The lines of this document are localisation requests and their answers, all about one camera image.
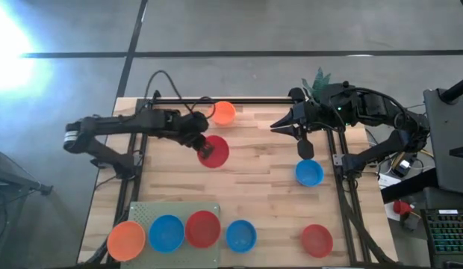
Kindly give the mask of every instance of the green pegboard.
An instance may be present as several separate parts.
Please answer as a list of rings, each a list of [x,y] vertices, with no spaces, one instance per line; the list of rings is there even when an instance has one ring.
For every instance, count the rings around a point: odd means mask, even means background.
[[[133,202],[128,220],[139,223],[146,232],[146,244],[140,255],[123,262],[122,269],[149,268],[217,268],[220,261],[220,240],[206,249],[190,246],[187,240],[174,253],[159,253],[150,246],[148,241],[149,228],[152,222],[165,214],[177,216],[185,225],[193,213],[207,210],[220,217],[220,206],[215,202]]]

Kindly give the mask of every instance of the green leaves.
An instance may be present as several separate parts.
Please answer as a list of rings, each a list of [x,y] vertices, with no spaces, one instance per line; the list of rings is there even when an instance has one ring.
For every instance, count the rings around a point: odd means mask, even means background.
[[[314,78],[314,82],[313,82],[312,87],[309,86],[308,81],[306,81],[306,79],[304,79],[304,78],[301,78],[301,82],[303,84],[303,87],[308,91],[308,95],[313,96],[313,98],[316,99],[317,95],[315,93],[317,93],[320,90],[324,89],[324,87],[327,84],[329,84],[329,79],[330,78],[331,78],[331,73],[324,76],[323,75],[323,70],[320,67],[318,69],[318,73],[316,74],[316,77]]]

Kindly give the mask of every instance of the wooden table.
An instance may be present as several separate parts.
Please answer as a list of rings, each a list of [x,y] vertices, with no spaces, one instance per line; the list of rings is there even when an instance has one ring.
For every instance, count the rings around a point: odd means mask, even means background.
[[[136,100],[119,98],[114,115],[133,114]],[[175,108],[186,113],[183,105],[158,105],[157,108]],[[325,178],[319,186],[307,188],[299,185],[294,177],[294,168],[300,161],[296,141],[270,132],[270,124],[281,119],[289,108],[290,105],[236,105],[237,116],[231,126],[217,127],[211,122],[205,135],[222,136],[230,146],[228,161],[215,170],[203,167],[192,149],[171,140],[150,137],[139,201],[216,201],[221,208],[223,231],[233,220],[246,219],[253,223],[258,232],[255,249],[247,254],[233,253],[222,236],[220,266],[348,265],[326,133],[314,132],[308,136],[314,144],[314,160],[323,166]],[[204,105],[196,108],[206,109]],[[129,134],[111,135],[107,145],[117,152],[126,152],[129,137]],[[369,146],[363,126],[348,128],[346,137],[350,152],[360,152]],[[112,170],[102,170],[97,183],[113,175]],[[79,261],[88,259],[110,232],[119,186],[119,180],[115,180],[94,193]],[[358,195],[364,225],[385,253],[397,260],[374,175],[364,174],[359,179]],[[300,245],[302,230],[312,223],[327,227],[334,238],[333,251],[324,259],[311,257]],[[360,253],[355,232],[353,237],[356,251]]]

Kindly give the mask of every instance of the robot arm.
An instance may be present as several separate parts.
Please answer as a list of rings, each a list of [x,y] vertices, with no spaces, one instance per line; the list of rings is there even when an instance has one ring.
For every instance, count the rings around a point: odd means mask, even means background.
[[[94,157],[92,164],[97,167],[109,164],[114,168],[118,178],[128,179],[135,174],[134,156],[119,154],[98,142],[96,135],[143,133],[174,140],[180,145],[199,151],[205,145],[202,133],[207,129],[207,119],[200,112],[195,111],[182,116],[177,110],[152,109],[152,106],[148,105],[131,116],[85,117],[67,124],[63,147],[75,154],[88,153]]]
[[[300,88],[290,90],[288,95],[295,104],[283,119],[271,125],[271,131],[295,137],[302,158],[314,156],[313,145],[306,137],[309,132],[323,128],[344,132],[346,126],[357,123],[395,128],[386,141],[359,154],[334,156],[335,163],[342,165],[344,176],[360,176],[370,162],[382,161],[395,152],[418,152],[426,145],[427,118],[407,111],[391,97],[374,90],[356,88],[345,81],[330,84],[313,96],[306,96]]]

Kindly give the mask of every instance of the blue bowl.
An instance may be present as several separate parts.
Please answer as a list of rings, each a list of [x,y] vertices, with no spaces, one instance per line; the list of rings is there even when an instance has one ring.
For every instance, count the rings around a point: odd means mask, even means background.
[[[226,230],[226,243],[237,253],[247,253],[256,244],[255,227],[246,220],[236,220]]]
[[[324,178],[321,165],[313,160],[302,160],[295,169],[296,179],[301,185],[314,187],[320,184]]]
[[[184,237],[184,224],[173,215],[160,216],[150,226],[150,245],[160,253],[176,251],[183,243]]]

